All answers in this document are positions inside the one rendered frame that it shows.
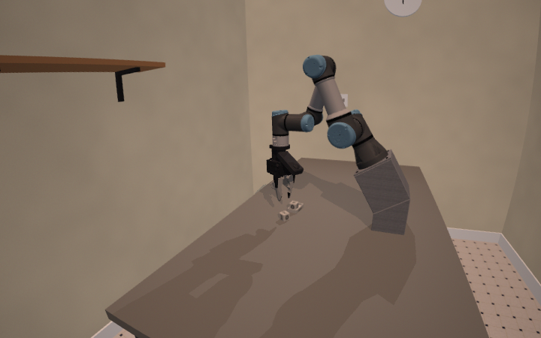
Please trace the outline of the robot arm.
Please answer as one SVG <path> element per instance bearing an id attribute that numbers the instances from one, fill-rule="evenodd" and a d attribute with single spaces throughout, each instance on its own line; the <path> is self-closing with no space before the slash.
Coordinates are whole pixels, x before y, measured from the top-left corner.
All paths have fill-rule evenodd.
<path id="1" fill-rule="evenodd" d="M 347 110 L 343 103 L 334 79 L 335 61 L 328 56 L 308 56 L 303 70 L 315 85 L 310 104 L 301 114 L 289 114 L 287 110 L 272 111 L 273 146 L 288 146 L 289 131 L 312 131 L 314 125 L 323 120 L 325 106 L 328 140 L 333 146 L 339 149 L 352 146 L 359 170 L 382 161 L 388 155 L 386 149 L 374 138 L 360 111 Z M 288 151 L 278 152 L 277 158 L 293 176 L 303 173 L 304 169 Z"/>

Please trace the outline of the beige rectangular tray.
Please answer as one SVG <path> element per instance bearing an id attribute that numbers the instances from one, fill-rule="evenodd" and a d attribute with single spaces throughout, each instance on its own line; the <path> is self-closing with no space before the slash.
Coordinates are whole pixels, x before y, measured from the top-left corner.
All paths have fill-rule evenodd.
<path id="1" fill-rule="evenodd" d="M 296 213 L 296 214 L 297 214 L 303 207 L 304 207 L 304 204 L 299 203 L 299 208 L 297 208 L 296 210 L 293 210 L 293 209 L 289 209 L 289 208 L 288 208 L 288 212 L 289 212 L 289 213 Z"/>

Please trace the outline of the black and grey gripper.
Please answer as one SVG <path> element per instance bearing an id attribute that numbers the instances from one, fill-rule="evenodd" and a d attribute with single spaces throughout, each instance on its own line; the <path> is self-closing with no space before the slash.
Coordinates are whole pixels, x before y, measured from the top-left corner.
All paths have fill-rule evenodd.
<path id="1" fill-rule="evenodd" d="M 288 188 L 288 198 L 292 193 L 292 187 L 295 182 L 295 175 L 293 176 L 283 163 L 277 158 L 278 152 L 285 152 L 286 149 L 290 149 L 290 144 L 288 146 L 273 146 L 270 145 L 272 149 L 272 158 L 267 160 L 267 172 L 274 175 L 274 182 L 271 183 L 271 187 L 276 191 L 277 199 L 280 201 L 282 195 L 282 184 Z M 279 149 L 279 150 L 275 150 Z M 281 150 L 284 149 L 284 150 Z M 283 177 L 282 180 L 280 177 Z"/>

